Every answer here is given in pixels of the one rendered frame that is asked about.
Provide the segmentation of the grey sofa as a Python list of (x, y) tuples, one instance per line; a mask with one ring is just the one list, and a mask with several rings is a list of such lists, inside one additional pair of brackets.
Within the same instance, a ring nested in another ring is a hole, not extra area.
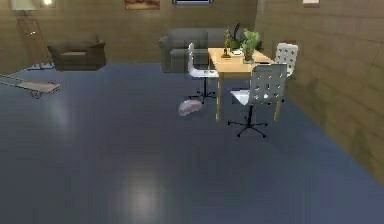
[(224, 46), (224, 28), (174, 28), (159, 40), (164, 73), (188, 72), (188, 46), (194, 44), (194, 66), (208, 68), (209, 48)]

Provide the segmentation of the brown slender statue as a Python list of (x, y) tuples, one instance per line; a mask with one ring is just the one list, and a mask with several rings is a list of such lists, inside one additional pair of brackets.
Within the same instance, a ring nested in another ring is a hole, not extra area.
[(229, 29), (226, 29), (224, 32), (224, 47), (223, 47), (223, 54), (221, 55), (221, 58), (231, 58), (231, 56), (228, 53), (228, 48), (230, 45), (230, 32)]

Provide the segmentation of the wooden tripod floor lamp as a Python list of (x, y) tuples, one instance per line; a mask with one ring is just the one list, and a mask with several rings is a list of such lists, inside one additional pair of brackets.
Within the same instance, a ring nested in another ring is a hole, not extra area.
[(10, 0), (11, 10), (26, 44), (32, 65), (29, 70), (48, 70), (54, 68), (38, 19), (34, 16), (37, 7), (34, 0)]

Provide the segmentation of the light wooden table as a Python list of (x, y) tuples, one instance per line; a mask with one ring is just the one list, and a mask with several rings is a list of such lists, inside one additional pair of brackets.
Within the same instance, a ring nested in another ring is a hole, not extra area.
[(255, 64), (244, 64), (242, 55), (230, 54), (230, 58), (222, 58), (223, 48), (209, 48), (208, 55), (215, 70), (219, 73), (216, 91), (216, 120), (223, 118), (222, 94), (225, 79), (249, 79)]

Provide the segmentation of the green house plant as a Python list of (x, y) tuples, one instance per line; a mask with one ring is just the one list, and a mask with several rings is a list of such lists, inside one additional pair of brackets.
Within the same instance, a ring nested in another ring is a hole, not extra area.
[(259, 42), (259, 33), (258, 32), (252, 32), (248, 29), (244, 30), (244, 37), (241, 44), (241, 50), (243, 52), (244, 58), (243, 63), (244, 64), (252, 64), (254, 62), (253, 59), (253, 53), (255, 51), (256, 46)]

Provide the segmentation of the blue framed window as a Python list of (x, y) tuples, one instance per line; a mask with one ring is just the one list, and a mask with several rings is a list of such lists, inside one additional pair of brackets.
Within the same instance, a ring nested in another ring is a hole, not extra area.
[(213, 0), (172, 0), (175, 5), (209, 5)]

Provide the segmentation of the orange framed wall picture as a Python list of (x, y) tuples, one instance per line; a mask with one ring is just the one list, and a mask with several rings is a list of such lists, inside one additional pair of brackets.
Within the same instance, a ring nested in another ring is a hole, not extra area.
[(160, 0), (124, 0), (128, 10), (159, 10)]

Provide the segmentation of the white perforated swivel chair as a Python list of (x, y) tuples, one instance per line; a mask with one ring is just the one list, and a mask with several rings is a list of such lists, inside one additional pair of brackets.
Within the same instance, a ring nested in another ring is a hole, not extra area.
[(287, 65), (287, 76), (290, 77), (295, 69), (299, 47), (295, 44), (279, 43), (275, 52), (275, 62)]
[(241, 105), (248, 107), (248, 115), (244, 117), (245, 123), (227, 121), (227, 125), (240, 125), (243, 129), (237, 134), (238, 137), (247, 130), (253, 129), (261, 134), (263, 138), (267, 135), (257, 129), (257, 126), (267, 126), (267, 123), (253, 123), (253, 108), (256, 104), (271, 104), (281, 101), (285, 91), (287, 79), (287, 64), (259, 64), (251, 71), (248, 89), (231, 90), (230, 94)]
[(214, 92), (208, 92), (207, 91), (207, 82), (211, 78), (218, 78), (219, 73), (215, 69), (198, 69), (194, 65), (194, 43), (191, 42), (188, 45), (188, 72), (189, 75), (193, 78), (197, 79), (203, 79), (204, 85), (203, 85), (203, 91), (196, 91), (196, 95), (190, 96), (190, 99), (192, 98), (201, 98), (202, 102), (205, 102), (206, 98), (215, 98)]

